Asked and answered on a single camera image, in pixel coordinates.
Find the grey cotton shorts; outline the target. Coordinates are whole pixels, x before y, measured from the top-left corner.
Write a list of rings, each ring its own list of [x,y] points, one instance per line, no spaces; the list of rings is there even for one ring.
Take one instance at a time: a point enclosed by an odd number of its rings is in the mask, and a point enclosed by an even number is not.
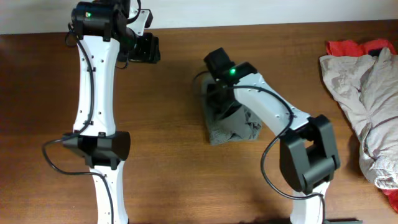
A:
[[[226,119],[214,120],[210,108],[206,105],[208,84],[216,82],[211,75],[206,74],[200,81],[200,94],[210,144],[216,146],[230,141],[256,140],[262,129],[262,121],[242,104],[240,109]]]

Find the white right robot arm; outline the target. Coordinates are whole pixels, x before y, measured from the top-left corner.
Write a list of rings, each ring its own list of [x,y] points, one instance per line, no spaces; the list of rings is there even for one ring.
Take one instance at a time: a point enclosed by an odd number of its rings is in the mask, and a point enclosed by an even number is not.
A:
[[[220,143],[250,139],[265,124],[275,135],[261,156],[260,170],[269,186],[293,201],[291,223],[327,223],[325,193],[340,168],[333,126],[283,99],[248,62],[234,63],[224,49],[203,59],[207,71],[201,82],[202,105],[210,138]],[[279,169],[292,194],[279,190],[268,178],[265,160],[279,143]]]

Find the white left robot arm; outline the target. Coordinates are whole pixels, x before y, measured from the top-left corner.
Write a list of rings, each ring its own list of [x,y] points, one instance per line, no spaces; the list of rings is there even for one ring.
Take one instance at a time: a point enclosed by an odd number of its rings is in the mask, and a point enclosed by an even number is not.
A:
[[[78,112],[65,148],[84,158],[95,183],[98,223],[129,223],[123,169],[131,137],[117,131],[113,113],[114,73],[119,62],[157,63],[159,38],[146,32],[153,15],[130,0],[79,2],[69,34],[80,56]]]

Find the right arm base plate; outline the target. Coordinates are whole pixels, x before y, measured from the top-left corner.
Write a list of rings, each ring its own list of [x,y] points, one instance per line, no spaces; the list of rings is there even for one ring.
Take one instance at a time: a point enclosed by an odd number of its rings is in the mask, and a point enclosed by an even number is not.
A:
[[[355,218],[325,220],[324,224],[363,224],[362,220]]]

